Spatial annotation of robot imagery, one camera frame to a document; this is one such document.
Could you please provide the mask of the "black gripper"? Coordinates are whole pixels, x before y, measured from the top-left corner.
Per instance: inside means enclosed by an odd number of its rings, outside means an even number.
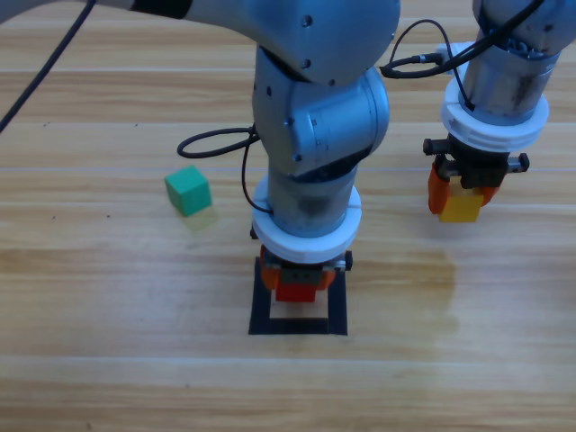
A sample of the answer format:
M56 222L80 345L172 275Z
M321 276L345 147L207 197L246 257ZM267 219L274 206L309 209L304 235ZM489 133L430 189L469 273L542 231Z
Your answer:
M296 262L279 256L261 242L256 256L254 282L263 284L270 292L280 284L317 284L318 289L328 289L337 275L351 271L353 265L353 253L349 249L338 252L330 259L319 261L314 258L313 262Z
M432 214L457 214L457 200L452 187L479 188L481 206L488 204L499 191L507 174L529 169L529 157L521 153L511 157L508 152L473 148L456 137L425 139L423 152L435 156L427 181L428 208Z

